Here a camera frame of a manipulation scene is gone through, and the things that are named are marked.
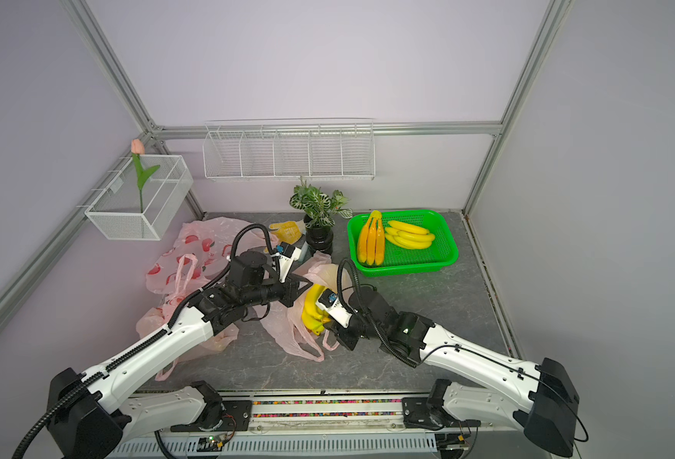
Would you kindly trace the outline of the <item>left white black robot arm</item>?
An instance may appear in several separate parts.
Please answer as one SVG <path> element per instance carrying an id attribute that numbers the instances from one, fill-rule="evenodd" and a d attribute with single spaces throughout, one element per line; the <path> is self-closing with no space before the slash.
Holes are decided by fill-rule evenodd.
<path id="1" fill-rule="evenodd" d="M 77 373 L 71 368 L 51 381 L 46 412 L 12 453 L 21 458 L 42 430 L 48 430 L 66 458 L 104 458 L 131 438 L 172 425 L 220 422 L 222 401 L 206 382 L 196 382 L 171 397 L 129 398 L 156 373 L 184 353 L 217 336 L 236 321 L 249 320 L 249 308 L 279 302 L 291 307 L 310 286 L 293 273 L 301 248 L 265 241 L 262 250 L 237 252 L 249 224 L 232 242 L 228 264 L 205 286 L 186 296 L 164 325 L 121 353 Z"/>

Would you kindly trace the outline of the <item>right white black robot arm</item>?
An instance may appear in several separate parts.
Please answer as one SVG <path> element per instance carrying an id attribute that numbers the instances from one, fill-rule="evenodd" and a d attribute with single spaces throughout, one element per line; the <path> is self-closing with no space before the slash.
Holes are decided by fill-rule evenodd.
<path id="1" fill-rule="evenodd" d="M 405 365 L 436 366 L 490 390 L 500 417 L 534 445 L 570 458 L 589 437 L 578 415 L 580 395 L 562 363 L 541 363 L 498 354 L 448 331 L 428 317 L 394 309 L 373 287 L 359 281 L 355 264 L 337 267 L 337 286 L 315 300 L 328 315 L 328 329 L 340 345 L 355 349 L 361 339 L 376 339 L 383 352 Z"/>

